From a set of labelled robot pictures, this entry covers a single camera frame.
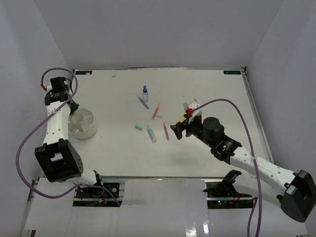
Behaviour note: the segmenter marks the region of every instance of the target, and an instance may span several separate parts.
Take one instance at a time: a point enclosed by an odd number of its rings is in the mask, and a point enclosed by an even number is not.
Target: blue pen
[[[143,103],[143,105],[146,107],[146,109],[149,109],[149,107],[148,107],[148,105],[146,105],[145,101],[142,98],[140,98],[138,95],[136,95],[136,96],[140,100],[140,102]]]

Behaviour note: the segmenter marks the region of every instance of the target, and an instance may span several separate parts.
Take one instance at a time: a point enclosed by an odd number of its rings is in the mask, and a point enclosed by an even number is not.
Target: white wall
[[[316,3],[285,0],[248,71],[276,163],[316,181]],[[316,237],[316,210],[306,221]]]
[[[27,133],[46,116],[40,77],[56,66],[67,64],[33,0],[0,0],[0,235],[4,237],[20,232],[29,189],[17,174],[15,154]],[[40,170],[34,148],[41,145],[44,130],[22,151],[22,171],[30,182]]]
[[[283,0],[35,0],[72,68],[241,68]]]

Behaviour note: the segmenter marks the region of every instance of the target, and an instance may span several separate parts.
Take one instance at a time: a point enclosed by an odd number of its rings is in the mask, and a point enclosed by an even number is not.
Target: eraser
[[[139,130],[142,130],[143,129],[143,126],[139,123],[135,124],[135,127]]]

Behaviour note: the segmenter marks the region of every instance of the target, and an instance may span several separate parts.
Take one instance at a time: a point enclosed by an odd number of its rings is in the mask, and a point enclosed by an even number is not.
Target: purple cable
[[[245,127],[245,130],[246,130],[246,133],[247,133],[247,137],[248,137],[248,141],[249,141],[249,145],[250,145],[250,150],[251,150],[251,155],[254,157],[255,156],[255,152],[254,152],[254,149],[253,149],[253,145],[252,145],[252,141],[251,141],[251,137],[250,137],[250,133],[249,133],[246,121],[243,118],[243,116],[242,116],[240,110],[238,109],[238,107],[232,101],[230,101],[228,99],[211,100],[211,101],[206,102],[205,104],[202,104],[201,106],[193,109],[193,111],[199,110],[199,109],[203,108],[204,106],[209,105],[209,104],[214,103],[214,102],[217,102],[217,101],[228,102],[237,110],[237,112],[238,112],[238,114],[239,114],[239,116],[241,118],[242,124]],[[256,231],[256,237],[258,237],[259,236],[259,232],[260,232],[261,217],[262,217],[262,191],[261,191],[261,182],[260,182],[260,176],[259,176],[259,169],[258,169],[258,164],[257,164],[256,159],[253,159],[253,162],[254,162],[254,166],[255,166],[255,170],[256,170],[256,176],[257,176],[257,182],[258,182],[258,190],[259,190],[259,216],[258,216],[258,224],[257,224],[257,231]],[[254,211],[254,209],[256,207],[256,203],[257,203],[257,201],[255,201],[255,203],[254,203],[254,205],[252,207],[253,210],[251,211],[250,216],[249,216],[249,220],[248,220],[247,233],[249,233],[249,234],[250,234],[251,218],[252,218],[253,211]]]
[[[61,104],[61,106],[59,106],[53,113],[51,113],[49,116],[47,116],[39,125],[37,125],[25,138],[24,140],[21,142],[19,148],[18,148],[18,151],[16,152],[16,157],[15,157],[15,165],[16,165],[16,169],[18,171],[18,174],[20,176],[20,178],[22,179],[22,181],[26,184],[26,186],[28,186],[33,192],[37,193],[38,195],[41,195],[43,196],[44,198],[51,198],[51,199],[56,199],[56,198],[61,198],[65,195],[67,195],[68,193],[70,193],[73,189],[75,189],[76,187],[79,187],[79,186],[82,186],[84,184],[77,184],[75,186],[73,186],[72,188],[70,188],[68,191],[66,191],[65,193],[63,194],[60,194],[60,195],[57,195],[57,196],[51,196],[51,195],[47,195],[47,194],[44,194],[42,193],[41,191],[37,190],[36,188],[34,188],[27,180],[26,178],[24,177],[22,171],[21,171],[21,167],[20,167],[20,154],[21,154],[21,150],[24,146],[24,144],[26,143],[26,141],[40,128],[42,127],[51,117],[53,117],[55,115],[55,112],[56,111],[59,111],[64,105],[66,105],[72,98],[73,96],[77,93],[77,89],[78,89],[78,79],[76,77],[76,75],[66,69],[66,68],[51,68],[51,69],[48,69],[46,72],[43,73],[43,75],[41,76],[41,84],[43,84],[43,81],[44,81],[44,77],[45,75],[50,72],[50,71],[54,71],[54,70],[62,70],[62,71],[66,71],[66,72],[69,72],[71,75],[73,75],[75,81],[76,81],[76,87],[75,87],[75,90],[73,92],[73,94],[71,96],[69,96],[69,98]],[[113,194],[106,188],[104,187],[101,187],[101,186],[95,186],[95,185],[88,185],[88,184],[85,184],[86,186],[89,186],[89,187],[92,187],[92,188],[100,188],[100,189],[103,189],[105,191],[108,192],[108,194],[111,195],[111,197],[115,200],[115,202],[120,206],[119,202],[117,201],[117,199],[113,196]]]

